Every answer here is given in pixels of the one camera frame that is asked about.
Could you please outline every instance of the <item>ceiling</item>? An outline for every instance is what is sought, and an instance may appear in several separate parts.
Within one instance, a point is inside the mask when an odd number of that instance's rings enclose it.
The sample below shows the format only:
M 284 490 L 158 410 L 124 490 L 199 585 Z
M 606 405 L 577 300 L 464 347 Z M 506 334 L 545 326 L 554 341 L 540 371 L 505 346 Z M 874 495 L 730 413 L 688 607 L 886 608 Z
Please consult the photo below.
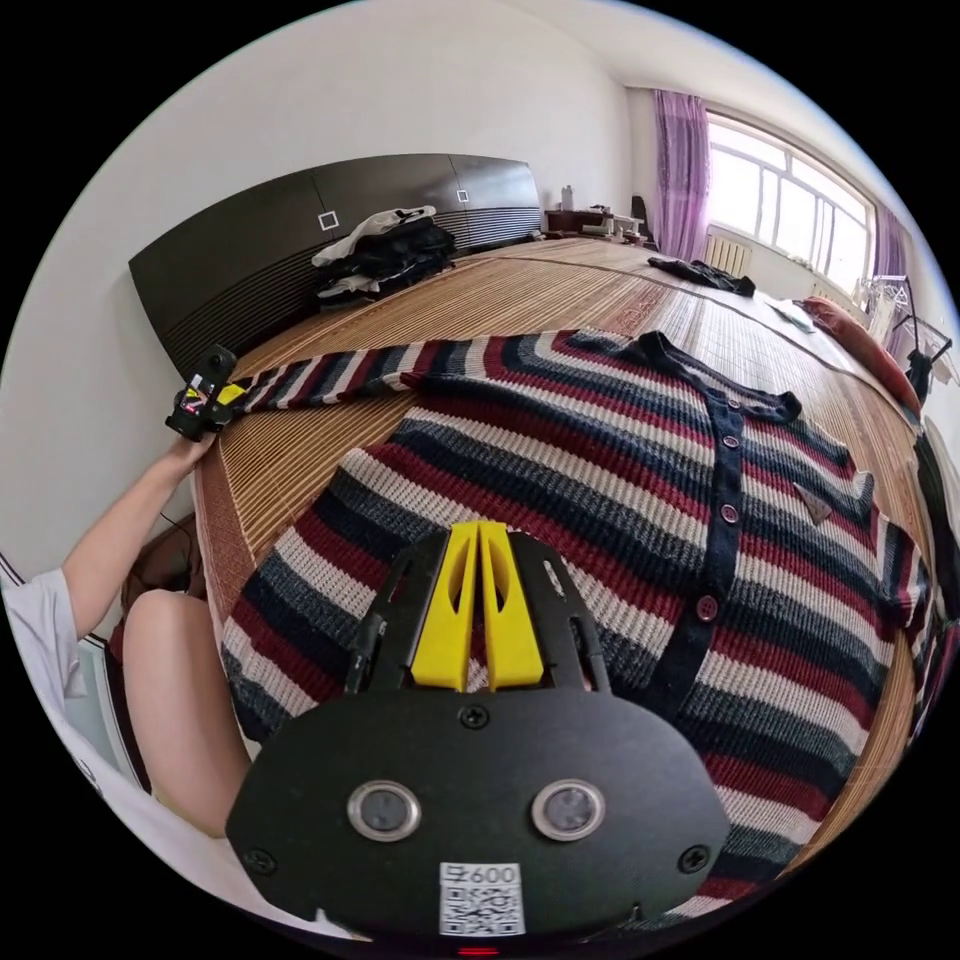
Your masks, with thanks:
M 831 158 L 916 224 L 886 178 L 812 100 L 769 68 L 709 34 L 618 0 L 498 0 L 562 30 L 592 50 L 627 87 L 690 93 L 765 120 Z

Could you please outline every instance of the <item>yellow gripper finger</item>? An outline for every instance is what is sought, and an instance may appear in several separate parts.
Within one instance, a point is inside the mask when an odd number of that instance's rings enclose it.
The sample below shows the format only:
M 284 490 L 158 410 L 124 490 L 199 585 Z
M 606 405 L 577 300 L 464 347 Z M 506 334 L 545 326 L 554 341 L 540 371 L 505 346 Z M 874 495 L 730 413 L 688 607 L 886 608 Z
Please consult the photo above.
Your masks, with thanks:
M 486 626 L 488 685 L 525 687 L 543 677 L 543 660 L 502 523 L 480 523 L 480 569 Z
M 476 581 L 477 524 L 454 524 L 411 667 L 415 683 L 466 690 Z
M 217 403 L 227 406 L 227 404 L 233 403 L 237 397 L 242 396 L 247 391 L 243 387 L 238 387 L 235 383 L 228 383 L 219 394 L 217 394 Z

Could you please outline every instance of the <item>window frame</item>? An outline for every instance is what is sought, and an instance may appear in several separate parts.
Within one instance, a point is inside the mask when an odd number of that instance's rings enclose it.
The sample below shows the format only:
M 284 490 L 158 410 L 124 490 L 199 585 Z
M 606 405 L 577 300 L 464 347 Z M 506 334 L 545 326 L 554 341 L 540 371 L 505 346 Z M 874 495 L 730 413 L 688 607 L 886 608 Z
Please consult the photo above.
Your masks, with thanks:
M 838 290 L 843 290 L 842 287 L 838 285 L 835 280 L 832 280 L 829 275 L 830 265 L 833 259 L 833 240 L 836 232 L 836 217 L 837 212 L 843 213 L 845 216 L 849 217 L 855 223 L 859 221 L 853 217 L 848 210 L 844 210 L 835 200 L 832 200 L 830 197 L 822 194 L 816 187 L 810 186 L 804 180 L 797 178 L 793 174 L 793 161 L 794 159 L 799 160 L 801 163 L 806 164 L 812 170 L 819 173 L 821 176 L 826 177 L 827 179 L 833 181 L 841 190 L 849 194 L 854 200 L 858 203 L 863 204 L 864 208 L 864 222 L 859 223 L 863 227 L 864 231 L 867 234 L 867 242 L 864 247 L 864 257 L 863 257 L 863 268 L 860 273 L 860 277 L 869 277 L 873 273 L 873 259 L 876 250 L 876 223 L 877 223 L 877 209 L 873 200 L 871 200 L 862 190 L 858 189 L 850 181 L 846 180 L 835 170 L 828 167 L 822 161 L 818 160 L 816 157 L 812 156 L 806 150 L 803 150 L 800 147 L 795 146 L 789 140 L 786 140 L 782 137 L 776 136 L 762 127 L 754 126 L 751 123 L 747 123 L 742 120 L 738 120 L 734 117 L 725 116 L 722 113 L 719 113 L 715 110 L 707 111 L 707 122 L 711 126 L 725 127 L 728 130 L 731 130 L 736 133 L 741 133 L 744 136 L 753 138 L 754 140 L 760 140 L 763 143 L 768 144 L 771 147 L 775 147 L 777 150 L 782 150 L 785 159 L 785 166 L 783 169 L 780 167 L 774 166 L 773 164 L 760 159 L 759 157 L 752 156 L 751 154 L 744 153 L 742 150 L 737 150 L 734 147 L 728 147 L 725 144 L 714 144 L 712 139 L 710 141 L 710 152 L 713 154 L 714 151 L 719 151 L 724 153 L 727 156 L 735 157 L 739 160 L 746 161 L 753 164 L 760 171 L 759 176 L 759 194 L 757 197 L 757 217 L 754 222 L 753 231 L 747 233 L 741 227 L 731 226 L 730 224 L 723 223 L 722 221 L 713 221 L 717 227 L 720 227 L 723 230 L 730 230 L 734 233 L 741 234 L 745 237 L 748 237 L 752 242 L 760 244 L 760 246 L 765 247 L 768 250 L 772 250 L 775 253 L 780 254 L 783 257 L 788 259 L 793 258 L 795 254 L 784 249 L 777 245 L 777 236 L 780 232 L 780 207 L 781 199 L 783 196 L 783 181 L 786 180 L 795 186 L 799 187 L 801 190 L 805 190 L 814 198 L 814 224 L 813 224 L 813 236 L 810 244 L 810 255 L 809 257 L 802 258 L 805 263 L 810 264 L 811 272 L 818 278 L 826 281 L 831 286 L 836 287 Z M 772 240 L 770 243 L 766 243 L 764 240 L 760 239 L 760 228 L 763 218 L 763 200 L 764 200 L 764 173 L 770 172 L 776 178 L 777 184 L 777 196 L 776 196 L 776 208 L 774 210 L 773 218 L 773 231 L 772 231 Z M 823 213 L 825 207 L 829 206 L 831 209 L 830 216 L 830 236 L 827 241 L 826 248 L 826 259 L 823 261 L 823 270 L 821 270 L 817 264 L 821 259 L 821 254 L 823 251 L 823 234 L 825 233 L 825 215 Z M 847 296 L 852 297 L 855 293 L 853 290 L 844 290 L 844 293 Z

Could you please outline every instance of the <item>hand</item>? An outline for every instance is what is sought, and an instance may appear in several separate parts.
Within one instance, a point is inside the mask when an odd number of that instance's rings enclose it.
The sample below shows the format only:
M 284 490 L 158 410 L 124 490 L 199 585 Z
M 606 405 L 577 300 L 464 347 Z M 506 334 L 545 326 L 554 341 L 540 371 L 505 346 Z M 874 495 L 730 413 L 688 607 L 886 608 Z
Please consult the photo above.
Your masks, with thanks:
M 196 443 L 186 437 L 177 437 L 163 459 L 186 477 L 213 446 L 216 439 L 215 433 L 205 433 Z

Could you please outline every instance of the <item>leg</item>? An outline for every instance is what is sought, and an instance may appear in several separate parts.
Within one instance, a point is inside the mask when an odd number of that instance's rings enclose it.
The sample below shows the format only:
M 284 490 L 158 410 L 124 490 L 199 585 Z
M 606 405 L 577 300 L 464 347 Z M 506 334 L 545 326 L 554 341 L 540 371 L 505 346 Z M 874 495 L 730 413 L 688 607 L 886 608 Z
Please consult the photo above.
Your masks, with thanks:
M 202 600 L 151 590 L 130 608 L 123 676 L 137 746 L 160 798 L 214 837 L 250 766 Z

